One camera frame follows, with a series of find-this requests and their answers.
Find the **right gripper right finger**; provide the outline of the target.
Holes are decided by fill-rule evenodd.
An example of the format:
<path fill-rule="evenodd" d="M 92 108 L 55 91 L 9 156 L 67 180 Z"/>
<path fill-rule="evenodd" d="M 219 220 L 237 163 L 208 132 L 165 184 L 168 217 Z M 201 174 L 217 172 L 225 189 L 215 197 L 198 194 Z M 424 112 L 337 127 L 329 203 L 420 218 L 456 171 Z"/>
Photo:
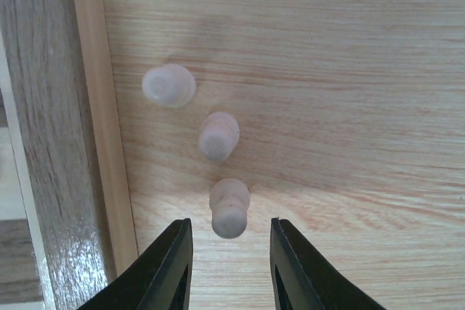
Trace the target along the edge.
<path fill-rule="evenodd" d="M 270 271 L 276 309 L 383 309 L 339 273 L 287 219 L 271 219 Z"/>

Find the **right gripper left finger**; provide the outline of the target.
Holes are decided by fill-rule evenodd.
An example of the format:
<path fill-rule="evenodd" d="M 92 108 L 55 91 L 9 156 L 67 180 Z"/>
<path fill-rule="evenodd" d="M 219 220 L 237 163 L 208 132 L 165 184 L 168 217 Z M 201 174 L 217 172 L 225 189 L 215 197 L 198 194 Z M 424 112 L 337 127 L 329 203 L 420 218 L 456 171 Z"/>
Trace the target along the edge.
<path fill-rule="evenodd" d="M 177 219 L 81 310 L 188 309 L 193 267 L 190 219 Z"/>

